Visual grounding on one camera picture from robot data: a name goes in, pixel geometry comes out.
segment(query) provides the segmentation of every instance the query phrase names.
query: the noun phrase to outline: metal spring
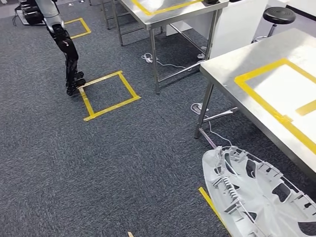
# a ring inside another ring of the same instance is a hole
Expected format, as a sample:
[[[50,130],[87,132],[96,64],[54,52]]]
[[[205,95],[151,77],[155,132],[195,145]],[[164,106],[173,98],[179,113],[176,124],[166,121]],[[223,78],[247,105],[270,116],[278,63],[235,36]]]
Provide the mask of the metal spring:
[[[229,194],[233,199],[238,198],[237,192],[233,188],[233,185],[229,182],[228,178],[223,178],[222,181],[224,182],[226,189],[228,189]]]

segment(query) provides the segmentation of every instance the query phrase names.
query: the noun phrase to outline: humanoid robot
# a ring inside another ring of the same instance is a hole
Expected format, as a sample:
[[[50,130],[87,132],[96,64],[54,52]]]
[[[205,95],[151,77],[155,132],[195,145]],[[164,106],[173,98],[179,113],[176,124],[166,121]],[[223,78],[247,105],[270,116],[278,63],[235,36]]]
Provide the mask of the humanoid robot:
[[[21,9],[30,25],[44,22],[48,32],[66,57],[66,86],[68,95],[84,85],[84,73],[77,70],[78,53],[66,30],[56,5],[57,0],[20,0]]]

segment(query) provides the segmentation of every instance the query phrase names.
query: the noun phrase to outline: table top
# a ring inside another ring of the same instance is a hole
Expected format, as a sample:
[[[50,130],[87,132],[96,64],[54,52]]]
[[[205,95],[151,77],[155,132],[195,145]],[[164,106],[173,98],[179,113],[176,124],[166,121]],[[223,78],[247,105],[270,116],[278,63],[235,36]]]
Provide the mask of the table top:
[[[316,181],[315,65],[316,38],[291,29],[204,62],[201,71]]]
[[[229,0],[206,4],[203,0],[120,0],[120,3],[146,30],[219,10]]]

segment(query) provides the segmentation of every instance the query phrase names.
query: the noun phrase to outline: black stool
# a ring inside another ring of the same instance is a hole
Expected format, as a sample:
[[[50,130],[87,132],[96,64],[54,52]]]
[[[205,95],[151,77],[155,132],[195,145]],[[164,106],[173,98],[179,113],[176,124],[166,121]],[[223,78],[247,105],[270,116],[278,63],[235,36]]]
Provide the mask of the black stool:
[[[273,34],[275,27],[277,27],[278,25],[287,25],[293,23],[293,21],[295,21],[296,16],[293,11],[290,9],[286,7],[275,6],[265,9],[265,11],[263,13],[263,18],[266,21],[273,23],[272,27],[271,28],[268,36],[256,37],[253,39],[252,43],[270,37]]]

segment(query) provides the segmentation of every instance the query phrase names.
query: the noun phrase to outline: floor marking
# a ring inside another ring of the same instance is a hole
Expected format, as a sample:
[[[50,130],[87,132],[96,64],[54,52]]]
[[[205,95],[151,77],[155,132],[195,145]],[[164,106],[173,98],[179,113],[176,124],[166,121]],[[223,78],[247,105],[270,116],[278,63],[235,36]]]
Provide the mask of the floor marking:
[[[75,39],[75,38],[81,37],[81,36],[85,36],[85,35],[90,34],[91,32],[91,29],[87,25],[87,23],[85,23],[84,21],[84,19],[82,19],[81,17],[81,18],[78,18],[78,19],[75,19],[75,20],[66,21],[66,22],[64,22],[64,24],[66,25],[66,24],[69,24],[69,23],[72,23],[72,22],[76,22],[76,21],[80,21],[81,23],[81,25],[86,30],[86,32],[81,33],[81,34],[78,34],[78,35],[75,35],[75,36],[71,36],[70,37],[71,39]]]
[[[183,3],[183,4],[179,4],[179,5],[170,6],[170,7],[167,7],[167,8],[164,8],[164,9],[160,9],[160,10],[157,10],[157,11],[150,12],[150,11],[147,10],[146,8],[145,8],[143,5],[142,5],[141,3],[140,3],[138,0],[132,0],[132,2],[133,4],[135,4],[136,6],[137,6],[138,8],[140,8],[143,13],[145,13],[148,16],[152,16],[152,15],[156,15],[156,14],[159,14],[159,13],[176,10],[176,9],[179,9],[179,8],[181,8],[181,7],[189,6],[189,5],[195,4],[195,3],[197,3],[197,2],[201,2],[201,1],[204,1],[204,0],[195,0],[195,1],[185,2],[185,3]]]
[[[97,82],[100,82],[100,81],[106,80],[106,79],[108,79],[108,78],[112,78],[112,77],[114,77],[114,76],[119,76],[120,79],[121,79],[121,81],[131,95],[131,98],[127,99],[127,100],[124,100],[124,101],[122,101],[121,103],[118,103],[118,104],[116,104],[116,105],[112,105],[112,106],[110,106],[109,108],[106,108],[106,109],[101,110],[101,111],[99,111],[99,112],[96,112],[95,113],[93,110],[93,108],[92,108],[91,104],[90,103],[90,101],[88,100],[88,98],[87,97],[87,95],[85,94],[84,88],[86,87],[86,86],[92,85],[92,84],[97,83]],[[119,108],[119,107],[121,107],[121,106],[124,106],[124,105],[127,105],[127,104],[129,104],[129,103],[136,101],[136,100],[139,100],[139,99],[141,98],[140,96],[138,96],[137,94],[136,94],[136,92],[133,88],[131,88],[131,86],[127,82],[127,80],[126,80],[126,78],[124,78],[124,76],[123,76],[123,72],[122,71],[115,72],[115,73],[112,73],[112,74],[106,75],[106,76],[104,76],[104,77],[101,77],[101,78],[98,78],[98,79],[95,79],[95,80],[93,80],[93,81],[87,82],[85,85],[83,85],[81,87],[79,87],[79,92],[81,95],[82,99],[84,100],[84,105],[87,107],[87,110],[89,113],[89,116],[88,117],[84,118],[84,121],[90,121],[91,119],[94,119],[96,117],[98,117],[98,116],[100,116],[100,115],[103,115],[103,114],[107,113],[107,112],[109,112],[109,111],[115,110],[117,108]]]
[[[286,58],[282,58],[276,62],[270,63],[261,68],[258,68],[251,72],[245,73],[243,75],[238,76],[235,79],[235,82],[240,86],[241,89],[243,89],[244,92],[247,93],[266,111],[269,112],[271,115],[274,116],[276,120],[278,120],[279,123],[282,124],[290,132],[291,132],[293,135],[296,136],[297,139],[303,143],[305,146],[308,147],[309,150],[312,151],[314,154],[316,154],[316,144],[306,136],[305,134],[302,133],[297,127],[294,126],[292,122],[293,120],[286,116],[286,115],[281,115],[279,112],[278,112],[276,109],[273,108],[269,103],[264,100],[262,97],[257,94],[256,91],[250,87],[246,82],[247,80],[257,77],[261,74],[264,74],[278,67],[281,67],[282,65],[288,65],[314,83],[316,83],[316,78],[302,70],[302,68],[293,64],[292,62],[288,61]],[[301,113],[301,115],[306,115],[308,113],[310,113],[313,110],[316,109],[316,101],[313,101],[311,103],[308,103],[307,105],[302,106],[301,108],[299,108],[298,113]]]
[[[215,208],[214,204],[210,199],[210,197],[208,196],[208,194],[202,187],[198,188],[198,190],[210,205],[210,207],[224,225],[224,227],[226,228],[227,231],[229,231],[228,228],[226,227],[226,225],[224,223],[224,221],[221,218],[219,213]]]

